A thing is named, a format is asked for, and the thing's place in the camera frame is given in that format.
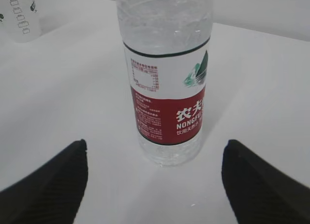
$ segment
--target bottle bottom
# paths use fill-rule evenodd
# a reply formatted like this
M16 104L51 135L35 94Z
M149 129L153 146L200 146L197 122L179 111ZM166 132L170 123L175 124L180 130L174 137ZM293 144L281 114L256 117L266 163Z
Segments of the bottle bottom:
M195 137L185 143L163 146L148 141L138 133L139 144L146 156L161 166L177 166L194 159L202 148L201 134L200 130Z

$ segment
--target clear water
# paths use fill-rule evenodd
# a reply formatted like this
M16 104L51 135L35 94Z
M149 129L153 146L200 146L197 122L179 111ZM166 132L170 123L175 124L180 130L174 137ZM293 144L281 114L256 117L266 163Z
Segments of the clear water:
M118 0L123 41L132 49L153 55L183 52L204 43L211 35L209 0ZM201 149L201 131L190 141L175 145L154 144L139 136L139 143L154 162L178 165Z

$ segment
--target black band on bottle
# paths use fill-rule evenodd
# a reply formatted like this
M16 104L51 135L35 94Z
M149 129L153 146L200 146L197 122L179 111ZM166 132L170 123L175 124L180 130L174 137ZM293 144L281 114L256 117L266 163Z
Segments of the black band on bottle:
M192 53L194 51L197 51L199 50L200 48L202 48L203 46L205 46L208 42L210 41L210 38L204 42L203 44L199 45L198 47L196 48L193 48L191 50L188 50L188 51L183 51L183 52L179 52L179 53L171 53L171 54L164 54L164 55L149 55L149 54L144 54L144 53L141 53L141 52L138 52L132 48L130 48L128 45L125 45L125 47L128 48L128 50L132 51L133 53L137 54L137 55L140 55L140 56L143 56L143 57L148 57L148 58L167 58L167 57L176 57L176 56L181 56L181 55L186 55L186 54L189 54L189 53Z

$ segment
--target white surface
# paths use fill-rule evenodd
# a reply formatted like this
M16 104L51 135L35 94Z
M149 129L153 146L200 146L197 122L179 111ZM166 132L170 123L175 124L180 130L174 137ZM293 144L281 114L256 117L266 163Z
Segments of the white surface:
M310 41L310 0L215 0L215 22Z
M235 223L220 176L231 138L310 186L308 42L216 24L204 148L160 168L138 147L115 4L43 5L39 39L0 31L0 190L80 138L90 177L76 224Z

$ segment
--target white label section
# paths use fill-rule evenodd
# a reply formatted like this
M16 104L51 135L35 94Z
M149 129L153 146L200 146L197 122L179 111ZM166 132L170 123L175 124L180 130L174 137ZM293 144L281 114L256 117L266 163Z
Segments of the white label section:
M125 46L130 85L144 96L155 99L184 99L205 86L208 45L180 56L151 58Z

